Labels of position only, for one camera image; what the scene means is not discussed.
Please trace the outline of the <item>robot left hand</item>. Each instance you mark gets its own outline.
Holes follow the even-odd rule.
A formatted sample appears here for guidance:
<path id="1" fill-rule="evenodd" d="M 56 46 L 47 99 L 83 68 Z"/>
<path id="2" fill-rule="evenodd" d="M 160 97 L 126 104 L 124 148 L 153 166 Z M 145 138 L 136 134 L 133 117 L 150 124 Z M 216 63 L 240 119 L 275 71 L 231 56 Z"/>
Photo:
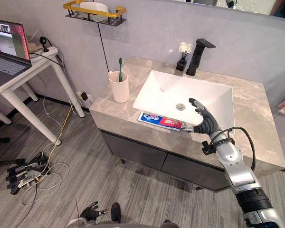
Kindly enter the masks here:
<path id="1" fill-rule="evenodd" d="M 96 221 L 99 216 L 103 216 L 107 213 L 107 209 L 98 210 L 98 201 L 95 201 L 86 207 L 79 217 L 84 218 L 86 221 Z"/>

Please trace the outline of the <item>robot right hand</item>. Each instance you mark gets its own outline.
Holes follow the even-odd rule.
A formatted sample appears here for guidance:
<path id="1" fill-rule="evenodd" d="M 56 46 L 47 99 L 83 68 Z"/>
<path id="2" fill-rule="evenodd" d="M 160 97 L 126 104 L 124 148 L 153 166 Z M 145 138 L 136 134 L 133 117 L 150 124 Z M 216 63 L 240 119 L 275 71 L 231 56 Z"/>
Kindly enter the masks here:
<path id="1" fill-rule="evenodd" d="M 195 111 L 203 117 L 203 121 L 196 126 L 182 127 L 180 129 L 181 131 L 188 133 L 207 134 L 208 136 L 211 136 L 215 132 L 222 131 L 214 116 L 202 103 L 194 98 L 189 98 L 189 102 L 192 104 L 192 106 L 196 107 Z"/>

